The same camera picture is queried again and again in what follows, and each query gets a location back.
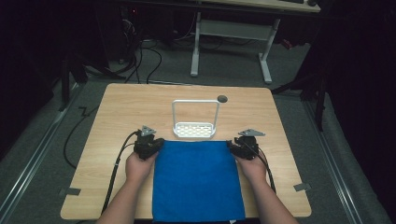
gray carpet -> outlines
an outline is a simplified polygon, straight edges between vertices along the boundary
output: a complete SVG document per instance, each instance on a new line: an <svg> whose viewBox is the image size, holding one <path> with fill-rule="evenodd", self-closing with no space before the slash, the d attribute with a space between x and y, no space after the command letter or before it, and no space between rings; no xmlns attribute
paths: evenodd
<svg viewBox="0 0 396 224"><path fill-rule="evenodd" d="M189 42L185 41L180 44L188 45ZM145 47L150 46L154 46L152 49L157 50L162 55L161 66L152 74L151 81L266 87L270 89L293 80L306 52L309 50L309 46L286 50L282 46L274 45L268 58L274 83L268 86L263 83L256 54L241 51L232 53L230 49L235 47L233 44L223 44L216 50L203 49L198 77L190 77L189 75L191 46L174 45L170 48L153 42L145 43ZM214 48L216 44L204 47ZM142 83L146 82L147 75L157 65L159 59L160 57L155 52L149 49L143 50L142 64L138 70ZM112 64L112 69L118 67L119 65ZM61 126L53 136L46 157L21 197L8 223L77 223L76 220L69 221L60 218L64 196L60 195L59 192L61 189L69 187L74 174L74 169L64 160L64 142L82 119L82 109L80 107L87 107L87 111L90 111L99 105L104 89L110 82L114 82L114 80L107 77L91 76L90 81L82 88L82 92L78 95L76 101L70 105ZM130 82L136 83L136 76L133 76ZM56 114L59 113L57 110L62 104L59 85L54 92L55 97L52 101L37 113L19 141L0 163L0 179L2 180L0 202L6 199L23 167L40 143L43 134ZM275 100L302 180L312 187L307 192L312 206L312 215L299 218L299 221L301 223L349 223L347 213L326 166L316 128L310 122L304 103L300 101L296 93L298 92L287 91L275 95ZM350 187L362 221L364 223L390 223L350 152L333 114L329 99L327 99L326 104L323 117L324 134ZM94 115L95 113L92 113L85 118L70 137L67 145L67 156L74 164L78 163Z"/></svg>

black cable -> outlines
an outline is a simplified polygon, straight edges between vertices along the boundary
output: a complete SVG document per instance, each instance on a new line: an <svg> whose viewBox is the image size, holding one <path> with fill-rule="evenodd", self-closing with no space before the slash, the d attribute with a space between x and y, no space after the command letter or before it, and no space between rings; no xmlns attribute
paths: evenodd
<svg viewBox="0 0 396 224"><path fill-rule="evenodd" d="M200 43L199 46L200 46L201 49L207 49L207 50L218 49L218 48L220 48L220 47L222 46L223 40L224 40L224 38L218 37L218 36L216 36L216 37L207 37L206 39L219 39L219 43L218 43L218 45L215 46L214 48L205 48L205 47L202 45L202 43Z"/></svg>
<svg viewBox="0 0 396 224"><path fill-rule="evenodd" d="M272 176L272 172L271 172L270 166L268 165L267 158L265 157L265 154L264 154L264 152L262 151L262 149L259 148L259 150L260 150L260 152L262 152L262 155L264 156L265 160L259 155L259 153L255 152L255 151L253 150L253 148L251 148L246 142L244 142L244 141L241 141L241 142L242 142L248 149L250 149L250 151L252 151L252 152L262 161L262 163L263 163L264 166L265 166L265 169L267 170L268 177L269 177L269 179L270 179L271 189L274 191L274 193L276 193L276 187L275 187L275 183L274 183L274 178L273 178L273 176Z"/></svg>
<svg viewBox="0 0 396 224"><path fill-rule="evenodd" d="M81 220L81 221L78 221L76 224L81 224L81 223L86 222L86 221L88 221L88 220Z"/></svg>
<svg viewBox="0 0 396 224"><path fill-rule="evenodd" d="M197 17L197 13L195 12L194 15L193 15L193 17L192 17L192 22L191 22L191 26L190 26L189 31L187 31L187 33L184 34L182 37L177 38L177 39L174 39L174 42L175 42L175 43L176 43L176 41L178 41L178 40L182 40L182 39L185 39L185 38L190 38L191 36L195 36L195 35L191 35L191 30L192 30L192 28L194 27L196 17Z"/></svg>
<svg viewBox="0 0 396 224"><path fill-rule="evenodd" d="M114 71L112 73L119 75L119 74L124 73L124 72L126 72L128 70L131 70L131 68L134 67L135 61L136 61L135 56L133 56L132 59L128 62L128 64L125 67L121 68L118 71ZM85 72L87 72L87 73L89 73L91 75L94 75L94 76L98 76L99 77L99 76L103 76L104 75L103 73L92 71L88 67L84 67L84 69L85 69Z"/></svg>
<svg viewBox="0 0 396 224"><path fill-rule="evenodd" d="M154 45L153 46L149 46L149 47L147 47L147 46L145 46L145 49L154 49L155 47L157 47L158 46L158 40L155 40L155 39L152 39L152 40L143 40L142 41L142 46L143 46L143 42L154 42Z"/></svg>
<svg viewBox="0 0 396 224"><path fill-rule="evenodd" d="M163 56L161 56L161 54L160 54L157 50L155 50L155 49L147 49L147 50L151 50L151 51L157 53L158 56L160 56L160 61L158 62L157 66L148 74L148 77L147 77L147 79L146 79L146 83L149 84L149 78L150 78L151 75L157 70L157 68L160 67L161 62L163 61Z"/></svg>
<svg viewBox="0 0 396 224"><path fill-rule="evenodd" d="M189 38L192 38L192 37L193 37L193 35L192 35L192 36L189 36L189 37L186 37L186 38L184 38L184 39L178 40L178 41L174 40L172 43L174 43L174 44L176 44L176 45L179 45L179 46L181 46L181 47L189 47L189 46L194 45L194 43L195 43L194 40L189 41L189 44L180 44L180 43L178 43L178 42L187 41Z"/></svg>
<svg viewBox="0 0 396 224"><path fill-rule="evenodd" d="M119 156L116 159L116 163L114 164L114 168L113 168L113 173L111 174L111 178L110 178L110 183L108 185L108 190L107 190L107 196L105 199L105 203L103 204L103 208L102 208L102 214L105 212L105 210L107 209L108 203L110 201L110 196L111 196L111 191L113 191L113 186L114 186L114 180L116 179L116 175L117 175L117 170L119 169L119 164L120 164L120 160L121 160L121 155L123 150L133 144L129 144L126 145L129 141L129 139L134 135L137 134L137 132L133 132L131 134L128 135L128 137L125 139L125 142L122 145L122 148L120 150Z"/></svg>
<svg viewBox="0 0 396 224"><path fill-rule="evenodd" d="M230 43L230 44L233 44L233 45L245 46L245 45L248 45L248 44L253 44L253 43L257 42L258 40L249 39L249 40L245 41L244 43L238 43L238 42L235 42L235 41L228 40L227 38L224 38L223 41L227 42L227 43Z"/></svg>
<svg viewBox="0 0 396 224"><path fill-rule="evenodd" d="M124 83L127 83L127 82L129 81L129 79L131 79L132 75L133 75L134 73L136 73L137 83L140 84L140 77L139 77L139 74L138 74L138 72L137 72L137 69L140 67L140 64L142 63L142 59L143 59L142 43L140 43L139 48L140 48L140 59L139 59L139 64L136 64L136 63L134 64L134 71L132 71L131 75L129 75L129 76L125 79Z"/></svg>
<svg viewBox="0 0 396 224"><path fill-rule="evenodd" d="M72 168L77 169L77 166L75 164L73 164L68 158L67 158L67 154L66 154L66 149L67 149L67 144L70 140L70 137L72 136L73 132L76 130L76 128L78 127L78 125L84 121L85 118L89 117L91 113L93 113L93 111L97 110L99 108L99 105L96 106L93 110L91 110L88 114L84 114L84 117L82 117L82 119L73 127L72 131L69 133L69 135L66 138L66 141L64 142L64 159L67 162L67 164L69 164Z"/></svg>

blue towel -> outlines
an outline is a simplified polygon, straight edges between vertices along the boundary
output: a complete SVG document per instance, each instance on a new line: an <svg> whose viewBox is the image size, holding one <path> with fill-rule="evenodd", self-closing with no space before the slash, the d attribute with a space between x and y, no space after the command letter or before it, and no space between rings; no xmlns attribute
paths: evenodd
<svg viewBox="0 0 396 224"><path fill-rule="evenodd" d="M225 141L165 141L155 161L153 221L245 219L238 171Z"/></svg>

wooden table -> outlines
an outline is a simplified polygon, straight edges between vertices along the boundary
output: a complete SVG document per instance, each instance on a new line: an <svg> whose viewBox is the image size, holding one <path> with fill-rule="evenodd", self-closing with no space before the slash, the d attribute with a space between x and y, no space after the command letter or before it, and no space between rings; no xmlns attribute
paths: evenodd
<svg viewBox="0 0 396 224"><path fill-rule="evenodd" d="M272 169L278 197L294 216L310 216L311 207L305 192L297 192L293 187L301 184L302 180L273 96L268 89L110 84L106 88L70 185L70 188L81 189L81 192L78 196L66 196L61 211L62 218L99 218L115 159L130 133L146 125L157 131L156 138L177 140L173 133L172 102L176 99L215 100L219 95L226 95L228 102L220 106L217 131L212 139L233 140L239 136L239 132L249 128L266 133L265 136L256 138ZM190 119L204 114L194 106L190 110L184 108L181 112L181 117ZM112 197L125 180L124 162L132 151L133 147L127 147L122 154ZM246 216L257 217L250 185L239 167L238 172ZM152 218L152 175L153 172L141 189L136 218Z"/></svg>

white basket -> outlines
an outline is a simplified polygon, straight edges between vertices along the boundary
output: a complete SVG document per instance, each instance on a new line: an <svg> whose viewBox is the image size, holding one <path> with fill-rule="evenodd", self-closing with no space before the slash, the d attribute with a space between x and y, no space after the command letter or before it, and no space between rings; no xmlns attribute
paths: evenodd
<svg viewBox="0 0 396 224"><path fill-rule="evenodd" d="M177 122L176 103L215 103L216 114L213 124L210 122ZM179 138L211 138L216 132L216 121L219 113L219 101L217 100L175 100L172 103L174 133Z"/></svg>

